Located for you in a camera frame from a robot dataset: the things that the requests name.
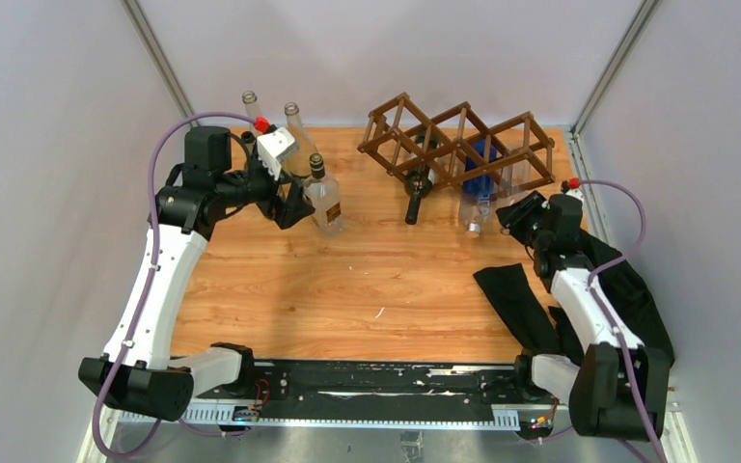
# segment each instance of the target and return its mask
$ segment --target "wooden table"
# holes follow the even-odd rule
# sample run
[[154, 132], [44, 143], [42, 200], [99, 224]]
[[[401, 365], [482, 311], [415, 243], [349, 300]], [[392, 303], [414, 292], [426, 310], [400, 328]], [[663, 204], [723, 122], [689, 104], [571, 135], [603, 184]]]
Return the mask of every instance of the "wooden table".
[[[548, 133], [553, 174], [571, 177], [561, 132]], [[511, 362], [521, 346], [473, 273], [520, 262], [541, 304], [554, 304], [523, 247], [499, 234], [497, 220], [465, 237], [451, 188], [424, 199], [418, 225], [405, 225], [401, 183], [356, 150], [362, 128], [310, 134], [340, 182], [344, 232], [326, 239], [308, 218], [280, 231], [255, 206], [220, 222], [186, 290], [172, 352], [226, 341], [263, 358]], [[510, 147], [520, 136], [500, 138]]]

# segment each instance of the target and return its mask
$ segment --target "gray wall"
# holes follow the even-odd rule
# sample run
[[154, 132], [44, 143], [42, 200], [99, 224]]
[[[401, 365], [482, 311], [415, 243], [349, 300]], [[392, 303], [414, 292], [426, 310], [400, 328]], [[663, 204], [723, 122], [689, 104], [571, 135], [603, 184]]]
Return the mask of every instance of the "gray wall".
[[119, 2], [0, 1], [0, 461], [75, 459], [177, 118]]
[[469, 100], [486, 121], [572, 123], [640, 0], [144, 0], [196, 111], [362, 124], [408, 92], [426, 113]]
[[[643, 253], [702, 462], [741, 461], [741, 2], [665, 0], [584, 135], [649, 215]], [[634, 206], [603, 192], [620, 247]]]

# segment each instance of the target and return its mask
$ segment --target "black fabric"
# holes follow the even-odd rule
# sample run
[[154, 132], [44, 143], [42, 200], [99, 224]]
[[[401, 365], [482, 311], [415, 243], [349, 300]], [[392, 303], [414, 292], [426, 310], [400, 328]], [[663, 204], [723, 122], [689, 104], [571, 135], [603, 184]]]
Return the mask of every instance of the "black fabric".
[[[579, 236], [584, 254], [595, 265], [620, 256], [620, 251], [586, 231]], [[550, 307], [555, 329], [538, 303], [520, 264], [488, 267], [474, 274], [484, 295], [525, 348], [555, 351], [581, 365], [584, 352], [572, 323], [561, 308]], [[629, 262], [622, 262], [598, 275], [609, 302], [620, 319], [649, 347], [663, 350], [674, 364], [674, 350], [666, 327], [644, 279]]]
[[521, 345], [535, 352], [559, 351], [552, 324], [530, 289], [520, 263], [487, 267], [473, 277]]

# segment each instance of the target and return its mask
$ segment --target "wooden lattice rack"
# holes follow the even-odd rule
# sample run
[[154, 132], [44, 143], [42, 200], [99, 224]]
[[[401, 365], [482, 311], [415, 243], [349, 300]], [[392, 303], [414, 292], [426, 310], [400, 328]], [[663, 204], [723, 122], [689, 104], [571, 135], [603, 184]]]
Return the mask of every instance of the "wooden lattice rack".
[[[394, 108], [396, 108], [396, 115], [393, 123], [388, 124], [385, 113]], [[420, 122], [406, 130], [399, 127], [402, 113], [405, 110]], [[458, 116], [458, 129], [455, 136], [451, 138], [438, 125], [456, 116]], [[465, 138], [463, 134], [467, 123], [471, 124], [478, 132]], [[520, 148], [509, 150], [496, 135], [521, 124], [523, 124], [524, 130], [523, 144]], [[531, 132], [537, 138], [535, 143], [531, 143]], [[425, 134], [425, 141], [420, 146], [414, 141], [414, 137], [422, 133]], [[428, 147], [428, 141], [431, 139], [438, 142], [434, 149]], [[473, 145], [481, 140], [484, 140], [483, 152], [490, 153], [491, 147], [495, 148], [498, 152], [495, 158], [487, 160], [476, 152]], [[396, 144], [391, 159], [386, 158], [379, 152], [379, 147], [386, 143]], [[484, 174], [489, 175], [501, 187], [502, 176], [500, 172], [502, 169], [527, 160], [539, 174], [539, 177], [521, 185], [512, 186], [513, 188], [529, 190], [555, 181], [552, 175], [552, 148], [554, 146], [555, 142], [547, 136], [546, 132], [535, 121], [533, 113], [529, 111], [488, 127], [473, 112], [470, 103], [465, 101], [431, 119], [410, 100], [407, 93], [402, 93], [370, 111], [365, 136], [357, 150], [372, 157], [387, 170], [388, 175], [396, 177], [402, 182], [405, 182], [405, 176], [410, 169], [426, 163], [436, 173], [436, 181], [433, 184], [434, 190], [452, 186], [460, 191], [461, 183], [464, 180]], [[405, 150], [407, 154], [401, 155], [402, 150]], [[545, 161], [541, 161], [541, 157], [538, 157], [537, 152], [540, 151], [545, 151], [543, 156]], [[448, 154], [451, 154], [451, 156], [446, 169], [445, 166], [436, 161]], [[460, 172], [454, 176], [453, 164], [455, 160], [458, 159], [461, 166], [464, 166], [468, 158], [473, 160], [476, 168], [468, 172], [464, 172], [463, 168], [457, 169]]]

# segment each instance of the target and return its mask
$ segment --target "gray floor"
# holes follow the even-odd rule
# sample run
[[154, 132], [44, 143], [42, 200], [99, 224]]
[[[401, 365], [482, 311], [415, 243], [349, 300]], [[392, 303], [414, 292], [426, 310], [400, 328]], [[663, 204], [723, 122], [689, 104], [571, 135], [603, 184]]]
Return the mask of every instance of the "gray floor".
[[[556, 432], [568, 427], [556, 419]], [[149, 423], [119, 425], [113, 449], [134, 448]], [[655, 461], [648, 444], [636, 444]], [[209, 438], [164, 423], [135, 461], [264, 462], [264, 463], [448, 463], [448, 462], [636, 462], [620, 443], [584, 438], [570, 432], [540, 447], [519, 442], [511, 432], [406, 431], [401, 429], [256, 428], [238, 438]]]

